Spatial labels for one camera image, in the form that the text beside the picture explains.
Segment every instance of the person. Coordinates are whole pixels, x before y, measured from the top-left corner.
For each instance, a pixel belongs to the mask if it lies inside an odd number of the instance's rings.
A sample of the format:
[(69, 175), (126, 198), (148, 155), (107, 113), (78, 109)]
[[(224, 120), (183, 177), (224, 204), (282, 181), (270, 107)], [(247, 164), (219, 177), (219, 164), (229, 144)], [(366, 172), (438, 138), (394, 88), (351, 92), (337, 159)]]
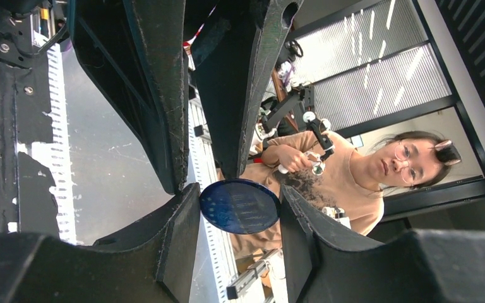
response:
[[(322, 175), (314, 175), (304, 152), (324, 154), (315, 135), (305, 131), (269, 140), (263, 163), (252, 163), (240, 176), (269, 188), (279, 196), (280, 185), (292, 186), (314, 207), (337, 206), (350, 218), (352, 230), (367, 235), (382, 219), (383, 188), (419, 189), (443, 180), (460, 154), (450, 140), (424, 131), (409, 131), (384, 139), (382, 147), (361, 155), (337, 133), (325, 132), (335, 153), (325, 162)], [(281, 174), (282, 164), (289, 173)], [(252, 235), (230, 234), (236, 258), (252, 255), (257, 249), (282, 247), (280, 224)]]

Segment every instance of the dark hair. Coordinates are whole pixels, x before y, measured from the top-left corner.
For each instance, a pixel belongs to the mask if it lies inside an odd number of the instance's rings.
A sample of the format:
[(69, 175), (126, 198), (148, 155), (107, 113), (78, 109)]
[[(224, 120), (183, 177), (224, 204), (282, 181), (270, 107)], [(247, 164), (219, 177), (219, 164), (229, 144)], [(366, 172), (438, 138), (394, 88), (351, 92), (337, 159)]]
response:
[[(444, 139), (441, 136), (438, 136), (437, 134), (429, 133), (427, 131), (407, 131), (405, 133), (398, 134), (396, 136), (390, 136), (388, 138), (385, 138), (381, 140), (379, 143), (377, 143), (377, 145), (381, 145), (381, 144), (389, 145), (391, 143), (402, 141), (402, 140), (428, 140), (433, 142), (435, 146), (441, 143), (450, 142), (449, 140)], [(460, 156), (456, 146), (453, 144), (446, 145), (441, 149), (435, 148), (435, 152), (436, 152), (436, 158), (438, 159), (438, 161), (440, 161), (443, 164), (441, 170), (438, 172), (436, 177), (434, 177), (432, 180), (421, 184), (416, 184), (410, 187), (411, 189), (420, 189), (424, 187), (429, 187), (441, 182), (451, 171), (452, 165), (449, 165), (449, 163), (459, 162), (462, 160), (462, 157)]]

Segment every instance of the hand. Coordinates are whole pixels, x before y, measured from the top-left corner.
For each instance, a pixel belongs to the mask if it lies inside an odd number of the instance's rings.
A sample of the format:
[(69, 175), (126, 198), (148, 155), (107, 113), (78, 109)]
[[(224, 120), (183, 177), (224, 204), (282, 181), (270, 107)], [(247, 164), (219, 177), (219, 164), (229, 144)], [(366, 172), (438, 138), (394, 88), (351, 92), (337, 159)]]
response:
[(278, 159), (280, 164), (289, 172), (298, 172), (313, 167), (311, 161), (301, 151), (288, 145), (280, 145), (279, 147)]

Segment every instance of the eyeglasses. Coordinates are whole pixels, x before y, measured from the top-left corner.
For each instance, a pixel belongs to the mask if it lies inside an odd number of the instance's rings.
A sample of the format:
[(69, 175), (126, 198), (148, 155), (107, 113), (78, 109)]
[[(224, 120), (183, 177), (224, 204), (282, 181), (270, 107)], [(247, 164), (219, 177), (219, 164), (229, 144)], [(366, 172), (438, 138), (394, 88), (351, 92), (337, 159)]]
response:
[(398, 145), (395, 147), (395, 158), (403, 163), (408, 163), (407, 167), (402, 167), (400, 171), (400, 176), (405, 183), (413, 186), (417, 172), (415, 169), (412, 168), (412, 165), (410, 163), (410, 150), (407, 146), (402, 144), (402, 141), (399, 141)]

